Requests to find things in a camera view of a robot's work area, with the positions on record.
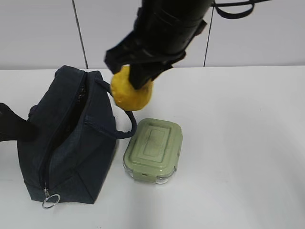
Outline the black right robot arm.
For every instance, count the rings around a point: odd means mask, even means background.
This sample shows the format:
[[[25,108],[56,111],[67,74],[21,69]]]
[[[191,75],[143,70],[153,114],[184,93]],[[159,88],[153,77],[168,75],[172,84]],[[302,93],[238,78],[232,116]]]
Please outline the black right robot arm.
[[[113,74],[130,66],[129,81],[140,89],[186,56],[206,26],[210,0],[143,0],[133,30],[109,49],[104,62]]]

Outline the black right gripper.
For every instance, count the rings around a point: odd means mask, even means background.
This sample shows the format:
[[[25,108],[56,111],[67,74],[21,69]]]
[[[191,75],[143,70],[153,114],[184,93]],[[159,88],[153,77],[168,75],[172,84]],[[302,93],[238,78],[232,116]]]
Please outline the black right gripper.
[[[185,56],[186,51],[165,54],[130,32],[116,46],[106,51],[104,62],[113,74],[118,73],[124,65],[130,65],[130,83],[138,90],[149,80],[153,81],[171,69],[173,66],[170,63],[178,62]]]

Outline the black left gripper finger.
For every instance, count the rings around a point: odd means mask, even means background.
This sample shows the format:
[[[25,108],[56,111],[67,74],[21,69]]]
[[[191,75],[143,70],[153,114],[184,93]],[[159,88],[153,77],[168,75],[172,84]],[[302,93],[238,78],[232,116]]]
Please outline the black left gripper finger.
[[[38,128],[16,115],[6,104],[0,104],[0,141],[33,141]]]

